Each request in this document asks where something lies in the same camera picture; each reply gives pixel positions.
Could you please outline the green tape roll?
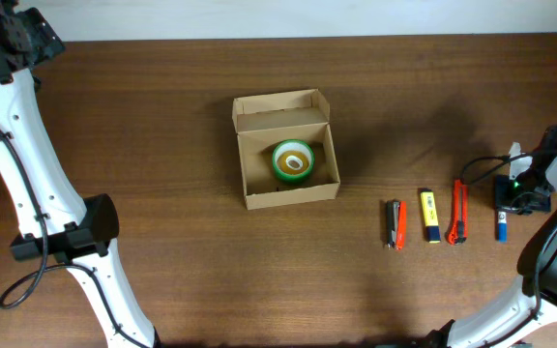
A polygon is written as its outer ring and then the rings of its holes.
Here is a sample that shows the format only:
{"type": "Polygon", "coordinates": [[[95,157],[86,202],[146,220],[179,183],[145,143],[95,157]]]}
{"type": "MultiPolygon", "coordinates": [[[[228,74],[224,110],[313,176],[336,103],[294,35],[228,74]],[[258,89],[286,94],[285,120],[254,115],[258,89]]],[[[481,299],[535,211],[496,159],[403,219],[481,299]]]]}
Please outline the green tape roll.
{"type": "Polygon", "coordinates": [[[306,142],[296,139],[289,139],[280,142],[280,144],[275,148],[272,154],[272,165],[274,168],[274,172],[276,177],[285,183],[289,184],[297,184],[305,181],[312,173],[312,169],[315,164],[315,156],[312,149],[307,145],[306,142]],[[300,174],[300,175],[286,175],[285,173],[281,172],[278,167],[278,159],[279,156],[288,150],[295,150],[303,152],[307,155],[308,159],[310,160],[310,167],[309,169],[300,174]]]}

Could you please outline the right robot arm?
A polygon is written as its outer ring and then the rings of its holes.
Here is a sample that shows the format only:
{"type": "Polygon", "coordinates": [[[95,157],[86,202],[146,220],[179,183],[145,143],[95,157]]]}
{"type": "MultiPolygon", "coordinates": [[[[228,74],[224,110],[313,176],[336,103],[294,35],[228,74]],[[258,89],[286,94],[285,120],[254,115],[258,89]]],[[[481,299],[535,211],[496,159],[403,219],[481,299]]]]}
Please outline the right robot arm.
{"type": "Polygon", "coordinates": [[[479,312],[430,332],[422,347],[519,347],[525,336],[557,322],[557,125],[535,150],[523,153],[514,144],[498,161],[510,169],[495,177],[498,221],[533,212],[550,217],[522,250],[512,285],[479,312]]]}

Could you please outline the small yellow tape roll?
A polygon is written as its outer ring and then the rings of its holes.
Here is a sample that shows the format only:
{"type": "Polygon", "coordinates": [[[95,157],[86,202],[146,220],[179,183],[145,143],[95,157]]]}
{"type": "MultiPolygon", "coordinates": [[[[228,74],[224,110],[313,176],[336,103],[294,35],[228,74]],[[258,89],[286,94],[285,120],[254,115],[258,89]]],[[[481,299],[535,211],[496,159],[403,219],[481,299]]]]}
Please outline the small yellow tape roll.
{"type": "Polygon", "coordinates": [[[307,155],[300,151],[288,150],[278,157],[278,168],[286,175],[300,175],[310,167],[307,155]]]}

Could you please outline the cardboard box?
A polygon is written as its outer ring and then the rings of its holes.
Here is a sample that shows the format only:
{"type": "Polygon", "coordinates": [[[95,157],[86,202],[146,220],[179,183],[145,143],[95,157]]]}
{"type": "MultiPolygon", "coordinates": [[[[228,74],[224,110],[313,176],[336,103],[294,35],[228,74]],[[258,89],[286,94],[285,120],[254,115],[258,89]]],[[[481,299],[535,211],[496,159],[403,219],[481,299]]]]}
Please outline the cardboard box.
{"type": "Polygon", "coordinates": [[[317,89],[283,92],[233,101],[246,207],[249,210],[334,199],[340,186],[330,126],[330,104],[317,89]],[[315,156],[303,182],[280,181],[272,154],[280,142],[307,143],[315,156]]]}

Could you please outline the orange utility knife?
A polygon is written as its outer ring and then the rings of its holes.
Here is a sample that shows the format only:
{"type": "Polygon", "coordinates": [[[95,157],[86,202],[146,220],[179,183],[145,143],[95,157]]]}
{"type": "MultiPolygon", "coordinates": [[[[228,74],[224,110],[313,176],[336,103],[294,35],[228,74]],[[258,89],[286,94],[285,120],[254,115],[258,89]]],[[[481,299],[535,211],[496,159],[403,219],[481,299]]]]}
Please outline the orange utility knife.
{"type": "Polygon", "coordinates": [[[468,188],[460,179],[454,181],[453,203],[453,219],[447,241],[458,246],[465,243],[468,237],[468,188]]]}

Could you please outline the blue white marker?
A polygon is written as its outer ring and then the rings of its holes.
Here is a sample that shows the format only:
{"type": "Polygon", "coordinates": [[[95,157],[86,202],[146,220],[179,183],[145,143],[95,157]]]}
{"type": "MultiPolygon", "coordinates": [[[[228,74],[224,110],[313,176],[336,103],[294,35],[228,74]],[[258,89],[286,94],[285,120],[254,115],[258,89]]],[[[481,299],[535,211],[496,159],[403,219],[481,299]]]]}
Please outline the blue white marker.
{"type": "Polygon", "coordinates": [[[507,235],[507,213],[504,211],[496,212],[496,240],[499,243],[505,243],[508,240],[507,235]]]}

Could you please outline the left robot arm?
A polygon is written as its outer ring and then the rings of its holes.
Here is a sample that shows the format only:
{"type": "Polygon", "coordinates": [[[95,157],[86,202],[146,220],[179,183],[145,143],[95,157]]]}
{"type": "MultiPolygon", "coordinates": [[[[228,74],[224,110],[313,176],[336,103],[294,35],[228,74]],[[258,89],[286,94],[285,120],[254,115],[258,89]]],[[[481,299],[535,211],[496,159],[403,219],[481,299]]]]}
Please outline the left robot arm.
{"type": "Polygon", "coordinates": [[[19,233],[10,245],[17,261],[39,268],[0,297],[0,308],[24,303],[45,274],[67,270],[93,308],[110,347],[159,347],[127,280],[118,251],[119,221],[106,194],[81,197],[47,135],[32,74],[65,46],[35,8],[0,1],[0,175],[15,205],[19,233]]]}

